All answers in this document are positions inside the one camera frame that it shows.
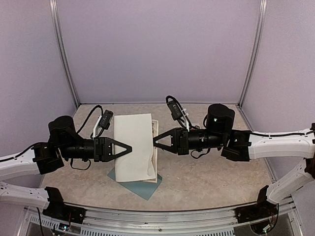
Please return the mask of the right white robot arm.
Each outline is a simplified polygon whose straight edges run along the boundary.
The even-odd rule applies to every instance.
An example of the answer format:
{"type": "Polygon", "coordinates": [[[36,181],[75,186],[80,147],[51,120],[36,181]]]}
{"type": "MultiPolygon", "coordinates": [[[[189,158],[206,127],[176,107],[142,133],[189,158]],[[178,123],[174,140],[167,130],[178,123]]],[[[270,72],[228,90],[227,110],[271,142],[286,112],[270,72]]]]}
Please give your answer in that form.
{"type": "Polygon", "coordinates": [[[257,201],[252,214],[262,218],[282,199],[315,179],[315,114],[301,109],[279,109],[270,113],[269,122],[276,128],[289,127],[287,132],[258,132],[233,128],[235,111],[223,104],[211,104],[204,118],[204,128],[193,126],[181,105],[168,102],[178,128],[168,130],[153,139],[155,148],[175,155],[192,155],[195,151],[207,155],[217,149],[224,158],[221,167],[202,171],[195,185],[203,185],[197,199],[207,200],[216,207],[257,201]],[[286,164],[291,159],[297,165],[276,182],[250,188],[263,181],[262,172],[251,169],[250,162],[276,159],[286,164]]]}

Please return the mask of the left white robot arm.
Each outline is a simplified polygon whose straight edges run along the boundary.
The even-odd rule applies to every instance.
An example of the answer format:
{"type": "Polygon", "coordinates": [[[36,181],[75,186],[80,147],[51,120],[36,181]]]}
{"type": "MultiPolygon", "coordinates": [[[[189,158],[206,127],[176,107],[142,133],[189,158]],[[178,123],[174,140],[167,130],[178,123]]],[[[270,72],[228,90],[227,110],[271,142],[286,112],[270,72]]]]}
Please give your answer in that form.
{"type": "Polygon", "coordinates": [[[110,162],[132,152],[132,147],[107,137],[82,138],[73,118],[61,116],[48,124],[49,140],[0,159],[0,199],[10,204],[50,210],[59,219],[69,214],[61,193],[53,187],[32,189],[11,186],[6,180],[27,175],[44,175],[64,166],[64,161],[110,162]]]}

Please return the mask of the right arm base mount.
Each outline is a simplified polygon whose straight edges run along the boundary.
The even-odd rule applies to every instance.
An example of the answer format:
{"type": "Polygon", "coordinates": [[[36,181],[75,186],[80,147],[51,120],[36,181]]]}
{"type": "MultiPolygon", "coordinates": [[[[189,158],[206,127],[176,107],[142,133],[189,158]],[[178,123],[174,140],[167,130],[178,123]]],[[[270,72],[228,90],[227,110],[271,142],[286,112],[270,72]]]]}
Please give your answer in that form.
{"type": "Polygon", "coordinates": [[[278,205],[267,201],[266,194],[268,187],[266,185],[260,190],[255,204],[237,207],[234,210],[238,223],[255,221],[278,213],[278,205]]]}

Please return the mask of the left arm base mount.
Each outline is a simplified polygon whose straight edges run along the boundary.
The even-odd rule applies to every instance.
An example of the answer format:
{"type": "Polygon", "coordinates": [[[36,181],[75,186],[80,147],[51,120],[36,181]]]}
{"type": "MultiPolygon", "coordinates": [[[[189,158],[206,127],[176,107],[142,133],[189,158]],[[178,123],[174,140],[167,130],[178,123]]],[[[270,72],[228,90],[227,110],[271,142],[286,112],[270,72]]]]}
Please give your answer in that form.
{"type": "Polygon", "coordinates": [[[64,203],[59,189],[45,187],[48,193],[48,206],[42,213],[55,219],[67,221],[68,223],[83,224],[86,210],[82,207],[70,206],[64,203]]]}

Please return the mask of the teal paper envelope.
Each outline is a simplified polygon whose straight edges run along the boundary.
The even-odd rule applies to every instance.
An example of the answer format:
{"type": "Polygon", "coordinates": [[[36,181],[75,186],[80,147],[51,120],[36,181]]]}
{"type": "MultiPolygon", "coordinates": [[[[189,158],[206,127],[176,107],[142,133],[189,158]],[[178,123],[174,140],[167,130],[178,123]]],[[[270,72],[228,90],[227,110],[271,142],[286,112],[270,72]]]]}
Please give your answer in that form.
{"type": "Polygon", "coordinates": [[[149,200],[155,193],[162,182],[162,176],[157,175],[157,183],[134,181],[134,182],[119,182],[121,186],[138,195],[144,200],[149,200]]]}

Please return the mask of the ornate bordered letter sheet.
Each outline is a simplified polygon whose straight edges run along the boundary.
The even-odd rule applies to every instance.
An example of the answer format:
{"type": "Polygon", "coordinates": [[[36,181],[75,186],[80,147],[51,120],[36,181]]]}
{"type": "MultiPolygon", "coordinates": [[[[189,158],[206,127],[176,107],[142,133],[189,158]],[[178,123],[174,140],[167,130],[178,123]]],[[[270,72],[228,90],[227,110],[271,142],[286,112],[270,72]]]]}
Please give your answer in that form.
{"type": "MultiPolygon", "coordinates": [[[[158,136],[158,121],[157,120],[152,120],[152,131],[153,131],[153,138],[158,136]]],[[[146,182],[149,183],[157,183],[158,181],[158,171],[157,171],[157,161],[158,161],[158,150],[157,147],[154,147],[154,152],[153,152],[153,156],[152,156],[152,165],[153,165],[153,169],[154,169],[154,178],[146,180],[146,182]]]]}

